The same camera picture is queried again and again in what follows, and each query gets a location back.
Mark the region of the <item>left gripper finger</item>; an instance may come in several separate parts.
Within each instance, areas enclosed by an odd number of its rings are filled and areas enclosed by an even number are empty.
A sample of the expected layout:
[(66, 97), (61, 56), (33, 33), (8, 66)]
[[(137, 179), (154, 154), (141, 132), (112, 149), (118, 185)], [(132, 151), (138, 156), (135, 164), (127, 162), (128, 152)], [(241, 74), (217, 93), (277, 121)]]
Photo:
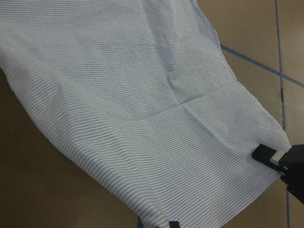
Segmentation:
[(180, 224), (178, 221), (169, 221), (170, 228), (180, 228)]

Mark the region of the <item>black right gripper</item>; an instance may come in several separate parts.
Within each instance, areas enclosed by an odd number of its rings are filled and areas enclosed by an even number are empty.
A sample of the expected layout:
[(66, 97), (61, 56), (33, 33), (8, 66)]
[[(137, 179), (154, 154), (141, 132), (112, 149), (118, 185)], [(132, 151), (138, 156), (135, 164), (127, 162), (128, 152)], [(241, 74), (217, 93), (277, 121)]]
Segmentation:
[(293, 145), (288, 152), (275, 150), (263, 144), (252, 152), (251, 157), (266, 165), (279, 166), (283, 175), (281, 180), (287, 184), (287, 190), (304, 203), (304, 145)]

